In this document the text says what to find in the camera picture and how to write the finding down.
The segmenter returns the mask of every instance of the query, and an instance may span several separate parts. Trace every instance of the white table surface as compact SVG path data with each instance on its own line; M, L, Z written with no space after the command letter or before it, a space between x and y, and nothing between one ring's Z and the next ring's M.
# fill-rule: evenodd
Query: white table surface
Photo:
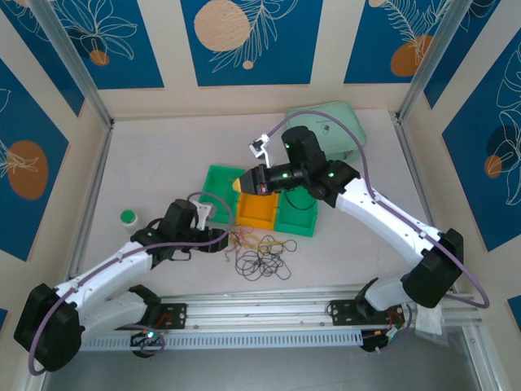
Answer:
M357 116L367 134L373 186L425 221L387 110L357 110ZM97 265L129 240L119 220L122 210L133 209L141 222L148 222L164 216L176 198L201 190L210 165L245 169L258 165L247 145L281 119L283 114L117 122L81 270ZM270 144L278 163L285 161L280 134L275 134ZM362 172L360 162L353 166ZM394 248L361 222L325 203L319 204L313 238L273 234L276 239L298 243L295 253L282 257L291 269L289 280L272 275L249 282L235 272L234 263L228 262L224 253L194 251L191 261L164 261L127 286L142 283L161 296L314 288L366 283L376 276L405 270L405 261Z

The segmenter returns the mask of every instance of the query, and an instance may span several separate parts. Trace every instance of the green tray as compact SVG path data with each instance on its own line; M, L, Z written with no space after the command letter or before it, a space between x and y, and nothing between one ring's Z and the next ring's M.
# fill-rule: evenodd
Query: green tray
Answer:
M290 201L299 209L310 206L307 210L298 210L287 202L286 194ZM293 191L283 191L278 199L277 219L275 230L288 234L313 236L315 223L318 216L318 201L308 194L303 187L297 187Z
M220 196L235 213L239 194L237 191L234 191L231 185L236 178L244 174L244 171L244 169L232 169L220 165L211 165L208 170L208 175L206 176L206 181L204 181L203 191ZM230 221L228 211L216 199L208 195L202 195L199 198L199 202L210 203L217 206L215 216L209 219L211 222L222 222L227 224Z

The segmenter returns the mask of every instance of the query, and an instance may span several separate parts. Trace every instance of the small green lid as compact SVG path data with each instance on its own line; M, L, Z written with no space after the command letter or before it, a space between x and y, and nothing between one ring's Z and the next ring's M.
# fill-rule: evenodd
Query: small green lid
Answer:
M126 209L121 212L120 219L123 224L132 224L136 220L136 213L133 210Z

